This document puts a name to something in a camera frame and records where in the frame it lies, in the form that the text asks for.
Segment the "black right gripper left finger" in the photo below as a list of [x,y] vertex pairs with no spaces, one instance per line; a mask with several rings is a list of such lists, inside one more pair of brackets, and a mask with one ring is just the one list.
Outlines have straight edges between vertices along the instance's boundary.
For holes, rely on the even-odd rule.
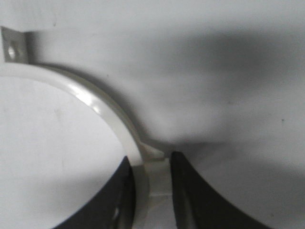
[[57,229],[130,229],[136,204],[135,182],[127,157],[104,187]]

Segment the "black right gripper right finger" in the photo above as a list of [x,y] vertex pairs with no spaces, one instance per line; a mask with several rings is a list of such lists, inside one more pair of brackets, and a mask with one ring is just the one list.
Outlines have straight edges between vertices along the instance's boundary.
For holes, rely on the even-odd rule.
[[267,229],[214,190],[181,152],[170,159],[173,209],[179,229]]

